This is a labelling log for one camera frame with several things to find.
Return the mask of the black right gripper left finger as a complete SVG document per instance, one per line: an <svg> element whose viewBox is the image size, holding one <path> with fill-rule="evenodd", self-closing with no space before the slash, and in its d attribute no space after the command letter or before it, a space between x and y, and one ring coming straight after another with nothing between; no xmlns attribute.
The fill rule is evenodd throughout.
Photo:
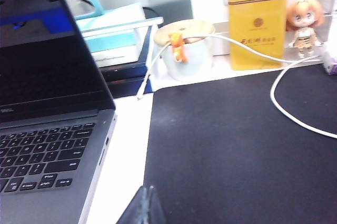
<svg viewBox="0 0 337 224"><path fill-rule="evenodd" d="M146 223L145 219L146 188L144 186L140 186L116 223Z"/></svg>

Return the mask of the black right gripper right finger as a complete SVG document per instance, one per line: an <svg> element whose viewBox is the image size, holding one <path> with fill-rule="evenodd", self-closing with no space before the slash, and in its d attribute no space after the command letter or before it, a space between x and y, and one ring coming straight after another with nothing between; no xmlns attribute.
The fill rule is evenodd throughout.
<svg viewBox="0 0 337 224"><path fill-rule="evenodd" d="M166 223L166 217L154 186L149 187L147 196L146 223Z"/></svg>

